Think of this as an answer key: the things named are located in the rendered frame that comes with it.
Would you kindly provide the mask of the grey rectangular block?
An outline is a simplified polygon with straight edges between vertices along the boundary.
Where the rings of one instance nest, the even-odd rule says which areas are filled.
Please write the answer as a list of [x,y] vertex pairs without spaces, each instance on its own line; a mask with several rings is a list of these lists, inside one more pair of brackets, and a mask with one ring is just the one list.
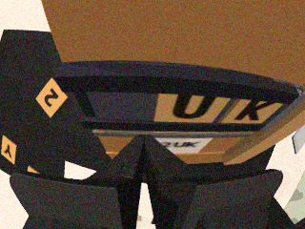
[[295,131],[293,134],[293,145],[294,145],[294,152],[297,154],[300,152],[300,149],[305,144],[305,125],[302,125],[300,129]]

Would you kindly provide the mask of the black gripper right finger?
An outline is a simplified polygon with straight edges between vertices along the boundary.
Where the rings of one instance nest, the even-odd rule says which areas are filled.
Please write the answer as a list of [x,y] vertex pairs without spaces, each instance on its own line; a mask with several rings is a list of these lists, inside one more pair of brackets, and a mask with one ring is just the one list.
[[155,229],[194,229],[205,211],[274,196],[283,180],[272,168],[206,177],[150,135],[144,135],[144,161]]

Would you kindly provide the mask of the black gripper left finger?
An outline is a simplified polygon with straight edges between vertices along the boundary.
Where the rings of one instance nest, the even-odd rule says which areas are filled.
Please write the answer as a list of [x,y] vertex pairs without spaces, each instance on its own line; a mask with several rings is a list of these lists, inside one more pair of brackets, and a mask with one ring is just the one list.
[[144,168],[144,135],[136,135],[88,178],[22,171],[12,173],[9,183],[28,215],[107,229],[136,229]]

